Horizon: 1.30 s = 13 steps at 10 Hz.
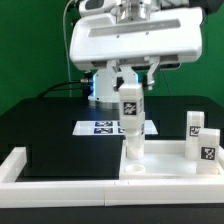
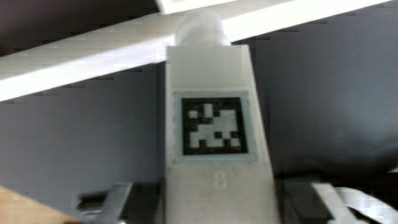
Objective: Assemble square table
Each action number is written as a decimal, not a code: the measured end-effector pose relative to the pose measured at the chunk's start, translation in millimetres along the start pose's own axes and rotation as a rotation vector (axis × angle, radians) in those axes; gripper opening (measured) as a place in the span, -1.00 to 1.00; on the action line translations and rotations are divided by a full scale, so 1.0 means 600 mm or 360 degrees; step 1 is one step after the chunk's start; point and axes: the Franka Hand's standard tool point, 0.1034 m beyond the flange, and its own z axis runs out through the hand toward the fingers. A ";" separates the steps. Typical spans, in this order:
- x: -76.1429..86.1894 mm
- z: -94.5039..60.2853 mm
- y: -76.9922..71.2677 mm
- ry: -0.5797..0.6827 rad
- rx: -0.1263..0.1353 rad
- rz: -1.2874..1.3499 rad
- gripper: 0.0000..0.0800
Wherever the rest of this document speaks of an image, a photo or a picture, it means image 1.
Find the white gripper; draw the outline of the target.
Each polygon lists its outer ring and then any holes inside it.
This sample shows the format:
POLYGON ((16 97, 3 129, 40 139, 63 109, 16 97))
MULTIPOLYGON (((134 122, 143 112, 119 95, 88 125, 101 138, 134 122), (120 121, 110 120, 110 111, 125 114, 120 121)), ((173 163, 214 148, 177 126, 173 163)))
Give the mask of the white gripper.
POLYGON ((202 53, 199 7, 162 9, 157 0, 83 0, 70 59, 80 70, 105 68, 112 87, 124 83, 121 66, 150 66, 143 88, 152 90, 163 65, 194 62, 202 53))

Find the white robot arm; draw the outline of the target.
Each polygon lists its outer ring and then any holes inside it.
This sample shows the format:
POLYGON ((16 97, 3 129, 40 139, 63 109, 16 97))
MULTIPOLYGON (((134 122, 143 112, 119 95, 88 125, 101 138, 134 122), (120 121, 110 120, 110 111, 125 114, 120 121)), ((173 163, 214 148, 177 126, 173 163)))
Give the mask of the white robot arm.
POLYGON ((202 53, 201 25, 224 0, 80 0, 70 43, 72 63, 94 70, 92 105, 113 107, 119 88, 150 90, 158 70, 177 69, 202 53))

